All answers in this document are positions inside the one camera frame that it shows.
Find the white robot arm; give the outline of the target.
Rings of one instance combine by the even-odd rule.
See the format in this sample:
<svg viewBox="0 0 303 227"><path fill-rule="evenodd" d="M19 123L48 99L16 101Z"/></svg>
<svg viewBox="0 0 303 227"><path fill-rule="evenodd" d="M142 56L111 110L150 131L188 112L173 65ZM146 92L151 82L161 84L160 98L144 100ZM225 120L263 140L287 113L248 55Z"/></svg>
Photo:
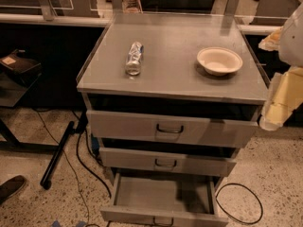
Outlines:
<svg viewBox="0 0 303 227"><path fill-rule="evenodd" d="M279 59L290 65L287 72L275 73L271 79L269 95L259 120L262 129L276 131L303 103L303 4L258 47L276 50Z"/></svg>

